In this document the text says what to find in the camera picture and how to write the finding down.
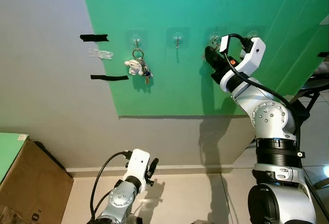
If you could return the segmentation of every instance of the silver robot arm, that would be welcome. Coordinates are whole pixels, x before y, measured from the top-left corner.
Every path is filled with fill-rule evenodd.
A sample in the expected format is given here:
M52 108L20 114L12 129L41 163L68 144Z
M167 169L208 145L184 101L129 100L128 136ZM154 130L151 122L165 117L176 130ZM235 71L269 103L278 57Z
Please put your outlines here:
M238 38L243 60L228 57L229 42ZM220 53L212 47L205 51L207 62L215 69L211 75L221 89L230 92L235 103L251 118L255 127L257 163L252 174L257 180L249 192L248 208L253 224L316 223L315 211L306 186L301 158L305 157L296 144L295 120L291 111L275 101L274 95L246 83L244 78L260 84L250 75L259 67L265 52L260 38L243 38L237 34L222 37Z
M154 182L150 178L159 160L154 159L148 167L149 159L149 153L139 149L133 150L127 165L127 172L124 174L123 179L119 180L109 192L106 208L95 220L91 220L88 224L126 223L137 194L145 191L147 184L153 186Z

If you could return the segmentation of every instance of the black tape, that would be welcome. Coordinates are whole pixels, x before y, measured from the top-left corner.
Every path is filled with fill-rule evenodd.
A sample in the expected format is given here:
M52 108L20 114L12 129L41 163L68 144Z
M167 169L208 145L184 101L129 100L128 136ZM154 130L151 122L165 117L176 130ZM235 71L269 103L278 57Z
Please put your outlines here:
M127 80L129 79L128 76L118 76L118 77L113 77L113 76L106 76L106 75L90 75L91 79L101 79L101 80L106 80L106 81L119 81L119 80Z
M324 57L324 58L326 58L327 56L329 56L329 52L320 52L318 54L318 57Z
M108 42L107 34L103 35L80 35L84 42Z

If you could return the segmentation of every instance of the baseboard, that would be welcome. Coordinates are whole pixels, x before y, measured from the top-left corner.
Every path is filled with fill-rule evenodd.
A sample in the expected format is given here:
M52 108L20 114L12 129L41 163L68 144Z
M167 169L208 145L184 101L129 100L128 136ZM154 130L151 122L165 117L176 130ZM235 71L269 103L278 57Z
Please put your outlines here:
M159 165L156 175L164 174L225 174L233 170L233 165ZM96 177L101 167L68 168L72 177ZM106 167L102 176L122 176L126 172L123 166Z

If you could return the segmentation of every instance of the tiled floor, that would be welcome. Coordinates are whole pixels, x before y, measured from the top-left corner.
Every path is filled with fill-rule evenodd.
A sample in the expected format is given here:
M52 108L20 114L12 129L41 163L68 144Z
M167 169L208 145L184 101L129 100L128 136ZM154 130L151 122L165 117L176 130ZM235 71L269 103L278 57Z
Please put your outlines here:
M306 152L303 165L309 174L321 172L314 165L329 165L329 92L311 110L302 125L301 150ZM308 100L301 101L307 105ZM234 163L230 174L222 175L155 175L157 182L138 195L133 213L143 217L144 224L248 224L248 192L255 185L251 169L256 162L255 149L247 148ZM103 177L95 199L109 191L119 177ZM62 224L87 223L90 218L89 198L94 178L75 178ZM328 189L319 194L329 197ZM328 223L313 201L317 223Z
M305 171L312 184L316 184L329 177L329 166L308 166L305 168ZM329 185L317 189L317 193L327 212L329 212Z

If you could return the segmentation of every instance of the black cable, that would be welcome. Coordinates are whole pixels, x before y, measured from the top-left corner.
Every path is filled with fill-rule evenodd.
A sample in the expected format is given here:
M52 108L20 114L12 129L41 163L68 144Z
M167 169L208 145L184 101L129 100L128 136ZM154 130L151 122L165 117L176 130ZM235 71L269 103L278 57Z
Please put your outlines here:
M97 186L97 183L98 183L98 180L99 180L99 177L101 176L102 172L104 171L104 168L107 166L107 164L116 156L119 156L119 155L126 155L126 152L125 151L122 151L122 152L118 152L118 153L115 153L114 155L112 155L110 158L108 158L108 160L104 163L103 167L101 168L101 170L98 172L98 175L96 177L96 180L95 180L95 183L94 183L94 187L93 187L93 191L92 191L92 195L90 196L90 213L92 214L92 218L91 220L95 220L95 213L96 211L94 210L94 205L93 205L93 202L94 202L94 195L95 195L95 190L96 190L96 186Z
M229 36L231 38L238 38L241 42L245 41L245 38L243 38L241 35L236 34L236 33L229 34Z
M96 206L96 208L95 208L95 210L94 210L94 213L95 213L95 214L96 214L96 212L97 212L97 210L98 210L98 208L99 208L99 205L101 205L102 201L104 201L104 199L109 195L110 192L111 192L111 191L109 191L108 193L106 193L106 194L101 198L101 200L99 200L99 202L98 202L98 204L97 204L97 206Z
M250 85L253 85L254 87L257 87L259 89L262 89L270 94L272 94L273 96L277 97L281 102L283 102L285 104L285 106L291 111L291 114L293 115L293 119L294 119L294 122L295 122L295 126L296 126L296 130L295 130L295 133L296 133L296 148L300 149L300 125L299 125L299 119L298 119L298 116L296 114L296 111L294 109L294 107L291 105L290 102L288 102L282 95L280 95L279 93L275 92L274 90L270 89L270 88L267 88L265 87L264 85L261 85L259 83L256 83L250 79L247 79L245 78L244 76L242 76L231 64L230 60L228 59L228 56L227 56L227 53L224 52L224 57L225 57L225 60L228 62L231 70L233 71L233 73L238 76L242 81L250 84Z

